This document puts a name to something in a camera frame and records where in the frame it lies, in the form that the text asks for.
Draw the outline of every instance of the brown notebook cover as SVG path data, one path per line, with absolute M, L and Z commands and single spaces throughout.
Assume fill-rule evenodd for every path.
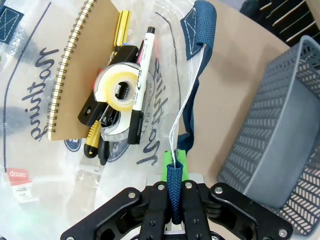
M 86 138 L 78 114 L 90 95 L 99 68 L 114 50 L 119 12 L 110 0 L 85 1 L 57 69 L 48 109 L 50 140 Z

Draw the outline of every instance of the daiso label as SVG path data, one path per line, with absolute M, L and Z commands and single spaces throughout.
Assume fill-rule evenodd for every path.
M 7 174 L 8 174 L 11 186 L 31 183 L 31 180 L 29 179 L 28 171 L 26 169 L 8 168 Z

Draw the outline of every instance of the black marker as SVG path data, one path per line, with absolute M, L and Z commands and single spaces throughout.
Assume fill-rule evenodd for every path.
M 147 76 L 149 71 L 150 59 L 152 55 L 152 49 L 155 41 L 155 28 L 148 27 L 148 31 L 145 34 L 142 48 L 142 57 L 140 61 L 140 69 L 138 75 L 138 82 L 135 88 L 134 101 L 130 119 L 130 127 L 128 133 L 128 144 L 139 144 L 141 135 L 141 126 L 144 119 L 142 112 L 142 105 L 144 102 L 144 95 L 147 86 Z

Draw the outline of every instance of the green part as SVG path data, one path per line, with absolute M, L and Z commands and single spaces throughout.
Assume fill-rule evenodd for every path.
M 185 150 L 178 150 L 177 158 L 179 162 L 183 165 L 182 170 L 182 181 L 189 179 L 188 174 L 188 165 L 187 165 L 187 155 Z M 161 176 L 161 181 L 167 181 L 167 165 L 173 163 L 172 153 L 171 151 L 165 151 L 163 156 L 163 171 Z

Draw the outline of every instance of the plastic bag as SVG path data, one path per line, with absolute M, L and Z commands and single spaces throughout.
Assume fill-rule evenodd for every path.
M 63 231 L 123 188 L 143 190 L 148 176 L 162 171 L 164 151 L 170 149 L 169 132 L 203 54 L 186 61 L 180 19 L 194 1 L 113 3 L 119 11 L 132 11 L 129 43 L 140 46 L 148 26 L 156 28 L 156 42 L 141 144 L 112 142 L 103 171 L 98 159 L 84 156 L 83 139 L 55 142 L 46 138 L 57 64 L 82 1 L 5 2 L 24 14 L 10 44 L 0 43 L 4 96 L 0 100 L 0 234 L 7 240 L 59 239 Z
M 171 149 L 169 133 L 193 86 L 203 56 L 201 51 L 187 61 L 180 23 L 194 1 L 117 0 L 113 3 L 118 9 L 132 11 L 130 44 L 139 46 L 149 26 L 155 27 L 155 43 L 144 95 L 145 117 L 140 144 L 120 143 L 123 147 L 121 157 L 103 170 L 96 207 L 124 188 L 135 187 L 142 191 L 149 176 L 162 173 L 164 152 Z M 178 127 L 176 130 L 174 143 L 177 143 Z
M 67 201 L 83 152 L 81 140 L 47 139 L 47 109 L 81 4 L 7 0 L 5 6 L 23 17 L 10 43 L 0 42 L 0 234 L 56 240 L 70 225 Z

